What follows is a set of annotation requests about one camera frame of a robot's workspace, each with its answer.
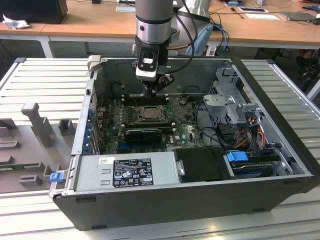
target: table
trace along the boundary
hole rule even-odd
[[[282,7],[289,0],[279,2],[267,0],[267,4]],[[286,8],[272,8],[266,6],[270,12],[301,11],[305,3],[294,2]],[[68,14],[62,24],[32,23],[31,28],[8,29],[0,27],[0,39],[36,40],[42,45],[47,58],[54,57],[51,41],[71,42],[112,42],[132,43],[136,36],[136,17],[134,12],[116,11],[118,4],[102,2],[92,4],[91,1],[77,2],[67,0]],[[212,0],[210,11],[223,8],[225,5]],[[318,49],[320,47],[319,26],[312,23],[308,25],[297,22],[286,22],[284,17],[276,13],[278,20],[241,19],[229,7],[220,9],[223,28],[229,33],[229,46],[238,47],[265,47],[289,49]],[[213,48],[221,41],[220,32],[213,32],[209,45]]]

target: blue cable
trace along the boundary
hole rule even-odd
[[[219,29],[222,33],[223,33],[223,37],[224,37],[224,48],[223,48],[223,51],[221,53],[221,57],[224,55],[225,53],[225,50],[227,48],[227,36],[226,36],[226,32],[221,28],[219,27],[218,25],[216,24],[213,24],[213,26],[215,26],[217,29]]]

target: motherboard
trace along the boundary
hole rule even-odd
[[[101,152],[128,154],[204,147],[195,125],[195,102],[181,96],[152,101],[112,99],[97,109]]]

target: side panel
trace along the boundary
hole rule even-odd
[[[205,187],[55,196],[53,201],[81,231],[267,212],[313,177]]]
[[[66,6],[66,0],[59,0],[59,4]],[[64,15],[61,16],[58,0],[2,0],[0,11],[7,18],[47,24],[60,24],[66,14],[63,9]]]
[[[61,20],[67,15],[68,6],[66,0],[57,0]]]

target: power supply label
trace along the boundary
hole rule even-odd
[[[151,159],[115,160],[113,181],[115,188],[148,186],[154,184]]]

